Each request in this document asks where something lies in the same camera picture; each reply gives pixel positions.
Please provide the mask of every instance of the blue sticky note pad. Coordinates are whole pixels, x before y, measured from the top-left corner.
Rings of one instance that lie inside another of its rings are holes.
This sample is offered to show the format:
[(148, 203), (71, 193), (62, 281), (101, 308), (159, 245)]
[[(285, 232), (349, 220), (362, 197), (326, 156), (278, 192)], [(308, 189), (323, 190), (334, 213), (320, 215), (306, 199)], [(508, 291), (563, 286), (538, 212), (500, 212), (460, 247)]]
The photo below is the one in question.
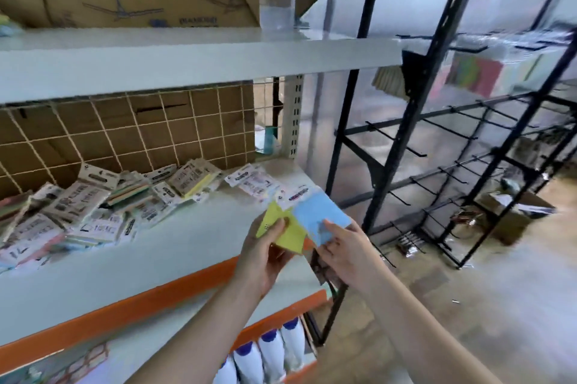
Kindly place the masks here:
[(322, 220), (327, 219), (341, 227), (351, 224), (351, 219), (321, 191), (292, 208), (292, 214), (317, 246), (332, 238), (331, 233), (322, 224)]

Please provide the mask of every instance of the wire mesh grid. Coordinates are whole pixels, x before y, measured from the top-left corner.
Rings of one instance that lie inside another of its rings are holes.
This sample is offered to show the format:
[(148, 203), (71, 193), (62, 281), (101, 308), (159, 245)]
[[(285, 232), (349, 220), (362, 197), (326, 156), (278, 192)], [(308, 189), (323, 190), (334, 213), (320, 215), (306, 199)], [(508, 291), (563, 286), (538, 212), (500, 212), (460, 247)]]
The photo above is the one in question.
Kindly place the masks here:
[(280, 137), (283, 91), (284, 79), (270, 78), (4, 105), (0, 198), (47, 181), (67, 187), (82, 162), (146, 173), (200, 157), (220, 169), (255, 161), (269, 153), (260, 131)]

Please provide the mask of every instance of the white slotted post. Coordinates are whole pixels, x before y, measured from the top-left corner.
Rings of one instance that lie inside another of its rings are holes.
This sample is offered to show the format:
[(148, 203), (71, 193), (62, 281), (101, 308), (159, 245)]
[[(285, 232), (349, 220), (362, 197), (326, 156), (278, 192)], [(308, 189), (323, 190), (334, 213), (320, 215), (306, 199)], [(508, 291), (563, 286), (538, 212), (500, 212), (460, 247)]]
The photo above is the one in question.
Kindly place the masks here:
[(298, 134), (301, 124), (302, 83), (304, 75), (285, 77), (285, 102), (281, 154), (289, 159), (297, 157)]

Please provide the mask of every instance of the black metal rack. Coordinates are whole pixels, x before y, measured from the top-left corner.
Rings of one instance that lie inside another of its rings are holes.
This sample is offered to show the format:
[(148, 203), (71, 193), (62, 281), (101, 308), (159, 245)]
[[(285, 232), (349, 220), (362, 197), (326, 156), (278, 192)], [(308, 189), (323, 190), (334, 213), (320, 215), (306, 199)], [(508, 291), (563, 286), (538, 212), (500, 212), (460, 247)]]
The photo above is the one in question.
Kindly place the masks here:
[[(557, 173), (563, 166), (564, 161), (569, 160), (575, 152), (577, 152), (577, 148), (573, 149), (565, 156), (564, 159), (558, 161), (557, 157), (563, 150), (569, 145), (569, 143), (573, 140), (573, 137), (577, 133), (577, 124), (574, 124), (574, 120), (566, 121), (563, 124), (548, 126), (548, 127), (537, 127), (535, 125), (530, 125), (531, 118), (535, 115), (537, 110), (541, 107), (541, 104), (545, 101), (550, 101), (558, 105), (567, 106), (571, 113), (577, 110), (577, 103), (573, 103), (568, 100), (559, 99), (553, 96), (549, 96), (549, 93), (555, 86), (556, 82), (559, 80), (561, 74), (565, 71), (566, 67), (569, 65), (570, 61), (573, 59), (575, 54), (577, 53), (577, 32), (573, 33), (573, 40), (571, 44), (566, 49), (566, 52), (559, 60), (557, 66), (553, 69), (552, 73), (550, 74), (549, 78), (544, 82), (543, 86), (537, 92), (521, 92), (517, 94), (510, 94), (507, 96), (495, 97), (490, 98), (487, 100), (477, 100), (475, 103), (465, 104), (463, 106), (448, 106), (445, 109), (430, 111), (426, 113), (422, 113), (423, 106), (427, 100), (429, 91), (432, 88), (433, 82), (436, 78), (436, 74), (439, 70), (439, 67), (442, 63), (443, 57), (448, 49), (450, 49), (450, 44), (456, 35), (456, 30), (460, 19), (465, 11), (465, 7), (468, 0), (448, 0), (447, 4), (445, 5), (443, 14), (441, 15), (440, 21), (438, 23), (437, 29), (435, 34), (430, 37), (431, 43), (429, 46), (429, 50), (426, 55), (417, 55), (414, 53), (410, 53), (409, 57), (405, 57), (406, 54), (403, 52), (403, 74), (406, 79), (406, 89), (407, 95), (409, 96), (408, 104), (406, 110), (401, 118), (390, 119), (388, 121), (383, 122), (369, 122), (366, 121), (366, 124), (363, 126), (347, 128), (347, 122), (349, 119), (349, 114), (351, 110), (351, 103), (353, 101), (355, 87), (357, 85), (358, 79), (358, 70), (352, 70), (349, 74), (349, 79), (347, 81), (346, 92), (344, 96), (343, 107), (339, 119), (339, 124), (337, 126), (335, 132), (335, 147), (333, 151), (333, 155), (331, 158), (331, 165), (329, 169), (329, 174), (327, 178), (327, 186), (326, 192), (328, 195), (331, 194), (332, 187), (335, 180), (336, 169), (339, 161), (340, 151), (342, 145), (349, 147), (357, 156), (359, 156), (366, 164), (369, 169), (369, 173), (371, 176), (371, 185), (373, 187), (372, 191), (359, 194), (355, 197), (348, 198), (347, 200), (339, 203), (339, 206), (342, 209), (348, 208), (353, 206), (357, 203), (370, 200), (370, 205), (367, 209), (365, 214), (362, 229), (365, 231), (367, 235), (375, 235), (389, 229), (391, 227), (395, 228), (400, 235), (393, 237), (385, 242), (381, 242), (375, 247), (379, 249), (380, 246), (387, 244), (389, 242), (394, 242), (398, 240), (400, 237), (407, 234), (407, 232), (419, 232), (421, 236), (424, 236), (426, 240), (436, 245), (440, 251), (446, 255), (453, 263), (456, 264), (457, 268), (463, 267), (469, 258), (471, 258), (472, 254), (479, 248), (479, 246), (487, 239), (490, 235), (494, 227), (497, 225), (499, 220), (509, 212), (509, 210), (514, 206), (522, 196), (522, 194), (528, 191), (531, 187), (535, 186), (539, 180), (539, 177), (543, 175), (545, 172), (549, 172), (550, 176), (553, 176)], [(365, 38), (368, 35), (369, 27), (371, 24), (371, 16), (373, 12), (375, 0), (365, 0), (362, 16), (361, 16), (361, 23), (359, 26), (358, 31), (358, 38)], [(526, 110), (523, 114), (519, 117), (513, 117), (508, 115), (504, 112), (496, 110), (494, 105), (498, 103), (503, 103), (506, 101), (517, 101), (523, 102), (527, 104)], [(484, 109), (484, 112), (481, 117), (476, 117), (473, 115), (469, 115), (466, 113), (468, 110), (472, 109)], [(514, 121), (513, 125), (502, 125), (496, 122), (490, 121), (489, 117), (492, 114), (498, 114), (501, 117), (505, 117)], [(470, 117), (478, 121), (474, 131), (470, 136), (466, 136), (462, 133), (455, 132), (452, 129), (444, 127), (436, 122), (430, 120), (430, 118), (438, 117), (441, 115), (447, 114), (460, 114), (466, 117)], [(399, 163), (401, 161), (401, 157), (403, 156), (405, 150), (408, 150), (412, 154), (417, 155), (418, 157), (424, 157), (426, 154), (422, 154), (408, 146), (409, 139), (415, 129), (415, 126), (418, 122), (423, 121), (430, 125), (436, 126), (437, 128), (443, 129), (453, 135), (459, 136), (467, 140), (463, 150), (459, 154), (456, 161), (452, 164), (449, 164), (444, 167), (437, 167), (436, 169), (427, 171), (425, 173), (419, 174), (417, 176), (411, 176), (401, 181), (393, 182), (393, 177), (397, 171)], [(507, 136), (506, 140), (502, 143), (502, 145), (498, 148), (494, 148), (493, 150), (486, 152), (485, 154), (481, 155), (471, 155), (470, 158), (467, 158), (469, 151), (471, 150), (473, 142), (478, 139), (478, 135), (484, 124), (490, 124), (498, 126), (503, 130), (509, 131), (509, 135)], [(520, 137), (525, 136), (528, 134), (539, 133), (546, 130), (550, 130), (552, 128), (556, 128), (559, 126), (567, 126), (570, 125), (572, 128), (567, 132), (566, 136), (559, 142), (557, 147), (553, 150), (553, 152), (547, 156), (544, 161), (542, 162), (541, 167), (539, 169), (529, 169), (525, 165), (514, 161), (513, 159), (507, 157), (509, 150), (513, 146), (513, 143)], [(395, 136), (389, 135), (386, 132), (383, 132), (381, 129), (386, 127), (393, 127), (398, 126), (398, 130)], [(524, 132), (526, 128), (533, 129), (529, 132)], [(368, 152), (358, 146), (350, 136), (357, 133), (363, 132), (378, 132), (383, 136), (393, 140), (393, 144), (390, 148), (389, 154), (386, 158), (384, 164), (381, 164), (377, 159), (372, 157)], [(490, 221), (491, 226), (487, 228), (486, 232), (482, 235), (481, 238), (473, 245), (472, 249), (468, 252), (468, 254), (462, 259), (457, 259), (452, 254), (451, 247), (446, 243), (447, 236), (452, 234), (452, 229), (455, 226), (455, 223), (451, 221), (447, 226), (439, 222), (435, 217), (432, 216), (432, 213), (439, 208), (443, 208), (447, 205), (454, 205), (457, 208), (465, 207), (469, 205), (475, 205), (477, 208), (483, 210), (484, 207), (476, 204), (475, 198), (480, 193), (484, 185), (490, 180), (497, 177), (495, 172), (502, 167), (499, 167), (499, 164), (502, 161), (509, 162), (514, 166), (517, 166), (522, 169), (526, 179), (525, 184), (522, 190), (513, 197), (513, 201), (509, 206), (507, 206), (500, 215), (496, 215), (491, 213), (488, 210), (485, 210), (487, 219)], [(486, 165), (486, 168), (483, 173), (477, 173), (476, 171), (467, 167), (467, 164), (473, 162), (481, 162)], [(448, 186), (448, 184), (455, 180), (458, 183), (466, 183), (464, 180), (458, 179), (454, 176), (454, 171), (458, 168), (462, 168), (467, 170), (471, 173), (472, 178), (478, 178), (477, 183), (474, 185), (473, 189), (468, 194), (461, 194), (459, 196), (454, 196), (452, 198), (447, 198), (445, 200), (440, 200), (443, 191)], [(438, 174), (446, 175), (446, 179), (441, 185), (439, 191), (432, 191), (427, 186), (423, 185), (421, 181), (425, 178), (435, 176)], [(538, 186), (535, 188), (535, 191), (539, 191), (546, 182), (539, 183)], [(415, 210), (413, 213), (409, 213), (407, 215), (402, 216), (396, 220), (390, 221), (385, 225), (375, 226), (375, 221), (377, 218), (377, 214), (383, 205), (383, 201), (387, 194), (390, 194), (394, 198), (400, 200), (404, 205), (410, 206), (410, 204), (404, 200), (402, 200), (398, 195), (394, 194), (393, 191), (404, 188), (408, 185), (416, 185), (419, 186), (422, 191), (426, 191), (434, 195), (434, 199), (431, 205), (426, 209), (419, 209)], [(421, 218), (422, 220), (413, 227), (411, 230), (403, 231), (397, 225), (406, 222), (408, 220), (413, 220), (415, 218)], [(444, 228), (443, 233), (438, 237), (432, 237), (427, 234), (426, 231), (423, 229), (423, 225), (427, 219), (431, 219), (434, 222), (437, 222)], [(312, 265), (314, 267), (318, 267), (318, 255), (314, 252), (313, 253), (313, 260)], [(332, 328), (333, 322), (335, 321), (336, 314), (339, 311), (339, 308), (342, 304), (344, 299), (345, 293), (347, 292), (348, 286), (346, 284), (342, 284), (336, 295), (334, 295), (334, 303), (331, 308), (331, 312), (328, 316), (327, 322), (322, 329), (319, 330), (317, 323), (314, 320), (314, 317), (311, 314), (307, 314), (305, 316), (309, 329), (311, 330), (314, 342), (317, 345), (323, 345), (328, 337), (328, 334)]]

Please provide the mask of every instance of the bottle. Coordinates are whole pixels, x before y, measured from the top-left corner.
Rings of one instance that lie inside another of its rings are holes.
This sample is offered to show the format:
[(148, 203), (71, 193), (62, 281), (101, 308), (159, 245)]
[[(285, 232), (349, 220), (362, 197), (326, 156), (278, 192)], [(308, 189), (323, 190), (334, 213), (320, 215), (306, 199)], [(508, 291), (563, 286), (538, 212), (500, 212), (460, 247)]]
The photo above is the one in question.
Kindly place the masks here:
[(305, 363), (305, 330), (298, 317), (286, 322), (280, 333), (285, 341), (285, 363), (287, 369), (296, 372)]
[(285, 379), (285, 347), (277, 329), (263, 334), (258, 339), (263, 356), (264, 375), (267, 384), (277, 384)]
[(216, 373), (212, 384), (238, 384), (237, 368), (234, 366), (234, 361), (228, 355), (220, 369)]
[(263, 360), (256, 344), (249, 341), (234, 351), (233, 356), (241, 373), (241, 384), (264, 384)]

